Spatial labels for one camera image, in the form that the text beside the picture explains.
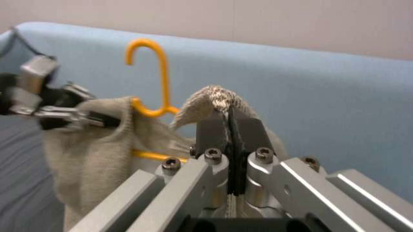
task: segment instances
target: plastic hanger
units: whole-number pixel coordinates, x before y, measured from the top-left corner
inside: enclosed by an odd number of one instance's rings
[[[155,51],[158,56],[160,68],[161,68],[161,86],[162,86],[162,107],[157,110],[147,109],[139,98],[134,98],[132,100],[132,106],[135,110],[147,117],[160,117],[165,113],[176,114],[179,109],[171,105],[169,98],[169,75],[168,75],[168,61],[166,55],[163,52],[161,46],[156,42],[149,39],[137,39],[132,41],[125,53],[125,62],[127,65],[133,65],[133,54],[134,51],[139,47],[148,47]],[[135,156],[152,159],[152,160],[164,160],[168,158],[168,155],[157,154],[153,152],[133,150]],[[181,162],[186,162],[186,158],[177,157]]]

